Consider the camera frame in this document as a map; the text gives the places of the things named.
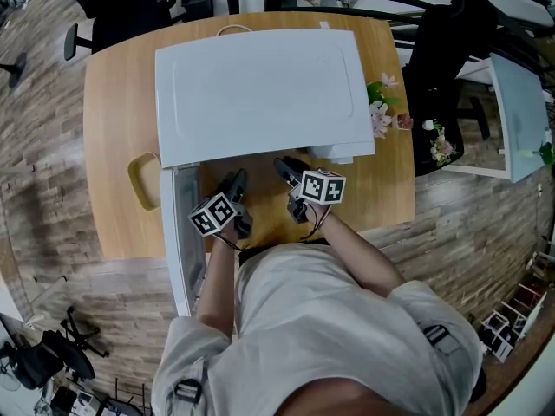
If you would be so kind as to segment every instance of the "white appliance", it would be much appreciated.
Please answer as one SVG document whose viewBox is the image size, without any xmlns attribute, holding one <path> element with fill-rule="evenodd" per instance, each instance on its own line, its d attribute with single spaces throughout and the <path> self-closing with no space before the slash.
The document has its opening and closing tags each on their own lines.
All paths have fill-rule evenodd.
<svg viewBox="0 0 555 416">
<path fill-rule="evenodd" d="M 204 277 L 203 240 L 187 215 L 199 162 L 313 147 L 320 157 L 374 154 L 355 36 L 281 29 L 210 37 L 156 51 L 156 107 L 166 256 L 179 315 Z"/>
</svg>

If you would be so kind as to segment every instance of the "tan plastic tray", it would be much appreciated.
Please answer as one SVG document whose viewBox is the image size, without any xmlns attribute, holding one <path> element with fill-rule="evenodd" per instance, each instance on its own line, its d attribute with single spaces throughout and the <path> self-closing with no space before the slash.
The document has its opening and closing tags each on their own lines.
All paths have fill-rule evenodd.
<svg viewBox="0 0 555 416">
<path fill-rule="evenodd" d="M 147 211 L 160 207 L 160 156 L 144 153 L 133 160 L 127 172 L 140 205 Z"/>
</svg>

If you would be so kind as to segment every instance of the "hand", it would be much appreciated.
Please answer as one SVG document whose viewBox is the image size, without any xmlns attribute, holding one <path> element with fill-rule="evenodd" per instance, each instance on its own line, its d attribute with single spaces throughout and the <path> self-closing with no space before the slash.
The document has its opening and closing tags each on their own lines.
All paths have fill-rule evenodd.
<svg viewBox="0 0 555 416">
<path fill-rule="evenodd" d="M 220 232 L 221 236 L 229 240 L 232 244 L 237 244 L 238 236 L 237 230 L 235 230 L 235 219 L 233 219 L 229 224 L 227 224 L 224 229 Z"/>
<path fill-rule="evenodd" d="M 306 204 L 306 218 L 313 224 L 316 224 L 320 220 L 328 209 L 327 205 L 320 205 L 315 202 L 310 202 L 305 199 Z"/>
</svg>

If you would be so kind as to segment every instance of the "forearm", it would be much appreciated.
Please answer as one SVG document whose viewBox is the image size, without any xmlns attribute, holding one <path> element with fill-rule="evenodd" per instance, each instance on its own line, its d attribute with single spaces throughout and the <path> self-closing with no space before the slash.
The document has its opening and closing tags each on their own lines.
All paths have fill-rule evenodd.
<svg viewBox="0 0 555 416">
<path fill-rule="evenodd" d="M 387 257 L 334 214 L 324 220 L 320 230 L 349 273 L 364 289 L 387 296 L 405 282 Z"/>
<path fill-rule="evenodd" d="M 235 309 L 234 256 L 233 248 L 220 240 L 214 242 L 197 307 L 199 322 L 218 329 L 230 339 Z"/>
</svg>

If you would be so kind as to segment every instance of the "wooden floor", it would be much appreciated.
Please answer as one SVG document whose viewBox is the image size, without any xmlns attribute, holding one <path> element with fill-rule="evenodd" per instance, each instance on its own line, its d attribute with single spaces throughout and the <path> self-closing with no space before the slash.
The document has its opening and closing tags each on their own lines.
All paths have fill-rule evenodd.
<svg viewBox="0 0 555 416">
<path fill-rule="evenodd" d="M 42 307 L 45 319 L 36 328 L 60 328 L 74 305 L 77 317 L 101 328 L 96 343 L 111 353 L 106 360 L 90 356 L 93 386 L 111 391 L 118 377 L 123 387 L 150 387 L 175 315 L 173 298 L 164 259 L 102 261 L 83 161 L 89 52 L 79 49 L 71 62 L 63 60 L 67 28 L 79 22 L 87 36 L 91 23 L 84 20 L 73 0 L 33 0 L 0 30 L 0 62 L 28 54 L 15 91 L 0 75 L 0 166 L 37 166 L 35 174 L 0 179 L 2 210 L 29 298 L 61 275 L 69 280 Z M 480 319 L 518 283 L 538 234 L 547 233 L 552 176 L 544 169 L 512 185 L 436 172 L 418 178 L 416 189 L 413 223 L 367 236 L 407 278 L 430 283 L 461 313 Z"/>
</svg>

